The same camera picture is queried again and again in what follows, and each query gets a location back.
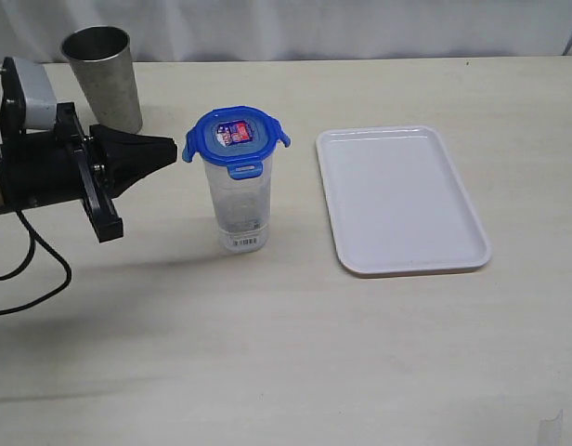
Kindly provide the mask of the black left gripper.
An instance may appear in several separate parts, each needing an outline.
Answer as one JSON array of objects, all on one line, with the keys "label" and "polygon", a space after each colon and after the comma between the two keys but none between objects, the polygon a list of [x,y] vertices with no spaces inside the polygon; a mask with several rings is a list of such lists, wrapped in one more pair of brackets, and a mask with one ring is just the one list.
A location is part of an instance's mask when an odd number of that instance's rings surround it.
[{"label": "black left gripper", "polygon": [[75,104],[58,100],[52,130],[24,129],[13,58],[0,66],[0,214],[78,200],[100,242],[121,238],[123,220],[112,198],[175,163],[175,141],[105,125],[91,125],[89,137]]}]

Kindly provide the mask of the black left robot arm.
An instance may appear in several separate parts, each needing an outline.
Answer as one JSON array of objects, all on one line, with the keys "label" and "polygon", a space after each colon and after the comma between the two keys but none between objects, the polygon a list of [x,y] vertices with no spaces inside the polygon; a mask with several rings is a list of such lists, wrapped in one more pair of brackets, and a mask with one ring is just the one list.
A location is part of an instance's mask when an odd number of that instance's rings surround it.
[{"label": "black left robot arm", "polygon": [[38,63],[6,57],[0,79],[0,215],[80,201],[100,242],[123,237],[114,199],[175,163],[175,142],[105,125],[84,131]]}]

